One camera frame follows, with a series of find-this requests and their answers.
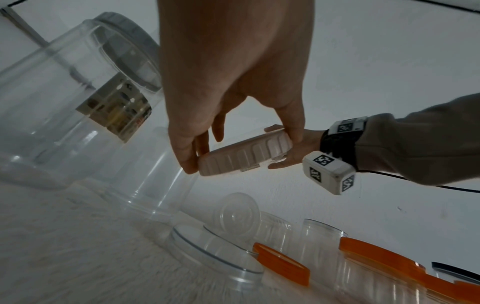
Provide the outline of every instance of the plastic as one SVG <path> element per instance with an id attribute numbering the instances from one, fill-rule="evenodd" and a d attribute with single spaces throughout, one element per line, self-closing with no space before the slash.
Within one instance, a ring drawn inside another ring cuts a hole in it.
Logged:
<path id="1" fill-rule="evenodd" d="M 102 167 L 163 100 L 144 46 L 86 20 L 1 72 L 0 179 L 62 189 Z"/>
<path id="2" fill-rule="evenodd" d="M 456 304 L 455 285 L 432 275 L 425 275 L 423 284 L 427 288 L 427 304 Z"/>
<path id="3" fill-rule="evenodd" d="M 260 209 L 255 200 L 245 193 L 232 193 L 218 202 L 212 215 L 213 228 L 248 241 L 260 225 Z"/>
<path id="4" fill-rule="evenodd" d="M 264 268 L 235 245 L 187 225 L 177 225 L 166 241 L 169 252 L 194 272 L 204 273 L 235 290 L 259 287 Z"/>
<path id="5" fill-rule="evenodd" d="M 253 256 L 254 258 L 258 257 L 259 254 L 253 251 L 252 246 L 248 245 L 247 243 L 245 243 L 241 239 L 235 237 L 234 235 L 228 234 L 228 233 L 223 232 L 223 231 L 219 231 L 219 230 L 217 230 L 215 228 L 212 228 L 212 227 L 208 227 L 208 225 L 203 225 L 203 228 L 206 231 L 210 232 L 211 234 L 213 234 L 215 236 L 218 236 L 219 238 L 229 242 L 230 244 L 233 244 L 233 245 L 237 246 L 238 248 L 245 251 L 246 253 Z"/>
<path id="6" fill-rule="evenodd" d="M 480 304 L 480 286 L 455 281 L 455 297 L 459 304 Z"/>
<path id="7" fill-rule="evenodd" d="M 297 253 L 293 256 L 310 269 L 312 281 L 333 289 L 339 242 L 344 236 L 347 236 L 345 232 L 322 222 L 303 221 Z"/>
<path id="8" fill-rule="evenodd" d="M 198 175 L 180 167 L 165 128 L 155 128 L 141 153 L 127 163 L 105 190 L 104 199 L 127 216 L 169 222 Z"/>
<path id="9" fill-rule="evenodd" d="M 335 291 L 342 303 L 424 303 L 425 268 L 356 239 L 340 239 Z"/>
<path id="10" fill-rule="evenodd" d="M 286 220 L 267 212 L 261 211 L 260 217 L 260 227 L 253 240 L 287 254 L 293 235 L 292 225 Z"/>
<path id="11" fill-rule="evenodd" d="M 253 250 L 258 252 L 257 260 L 263 266 L 297 284 L 309 285 L 310 270 L 304 265 L 260 243 L 255 243 Z"/>
<path id="12" fill-rule="evenodd" d="M 268 132 L 202 155 L 198 170 L 202 176 L 212 176 L 255 169 L 283 159 L 292 145 L 284 130 Z"/>
<path id="13" fill-rule="evenodd" d="M 480 275 L 455 266 L 432 262 L 431 267 L 435 270 L 436 277 L 449 282 L 464 281 L 480 285 Z"/>

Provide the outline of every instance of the sleeve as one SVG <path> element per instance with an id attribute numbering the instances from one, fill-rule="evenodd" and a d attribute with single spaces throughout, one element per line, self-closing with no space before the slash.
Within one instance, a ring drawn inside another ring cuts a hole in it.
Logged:
<path id="1" fill-rule="evenodd" d="M 359 171 L 386 171 L 424 185 L 480 177 L 480 94 L 405 118 L 368 119 L 355 145 Z"/>

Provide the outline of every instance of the hand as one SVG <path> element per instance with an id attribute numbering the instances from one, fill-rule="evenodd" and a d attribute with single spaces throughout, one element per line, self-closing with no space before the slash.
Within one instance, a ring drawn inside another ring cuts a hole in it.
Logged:
<path id="1" fill-rule="evenodd" d="M 273 125 L 271 127 L 265 128 L 265 132 L 271 132 L 279 129 L 283 129 L 281 125 Z M 318 151 L 320 148 L 320 140 L 325 131 L 313 131 L 304 129 L 303 139 L 299 143 L 295 143 L 293 148 L 286 155 L 286 159 L 273 163 L 268 166 L 269 169 L 281 169 L 290 167 L 293 165 L 300 164 L 305 156 L 312 153 L 313 151 Z"/>
<path id="2" fill-rule="evenodd" d="M 168 133 L 186 173 L 209 151 L 209 128 L 221 141 L 226 114 L 247 96 L 302 141 L 313 0 L 158 0 L 158 8 Z"/>

